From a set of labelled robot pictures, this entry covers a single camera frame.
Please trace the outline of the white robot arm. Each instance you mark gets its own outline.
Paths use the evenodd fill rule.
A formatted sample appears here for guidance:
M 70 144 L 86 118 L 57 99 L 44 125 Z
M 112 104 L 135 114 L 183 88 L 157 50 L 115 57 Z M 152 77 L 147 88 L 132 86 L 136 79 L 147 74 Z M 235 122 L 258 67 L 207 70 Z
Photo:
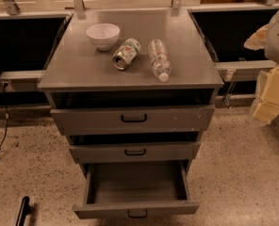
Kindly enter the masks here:
M 269 72 L 259 74 L 256 99 L 251 107 L 256 121 L 270 124 L 279 115 L 279 10 L 244 42 L 244 47 L 254 51 L 263 49 L 265 57 L 275 63 Z

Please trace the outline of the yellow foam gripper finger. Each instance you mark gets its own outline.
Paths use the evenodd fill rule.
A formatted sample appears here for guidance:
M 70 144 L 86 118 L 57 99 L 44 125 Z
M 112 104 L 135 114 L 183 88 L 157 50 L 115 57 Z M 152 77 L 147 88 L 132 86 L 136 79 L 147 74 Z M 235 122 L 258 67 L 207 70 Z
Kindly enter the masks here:
M 279 115 L 279 64 L 269 72 L 261 71 L 257 77 L 252 117 L 270 124 Z
M 257 29 L 253 35 L 244 42 L 244 47 L 249 50 L 260 50 L 265 47 L 266 34 L 268 31 L 268 25 L 265 24 Z

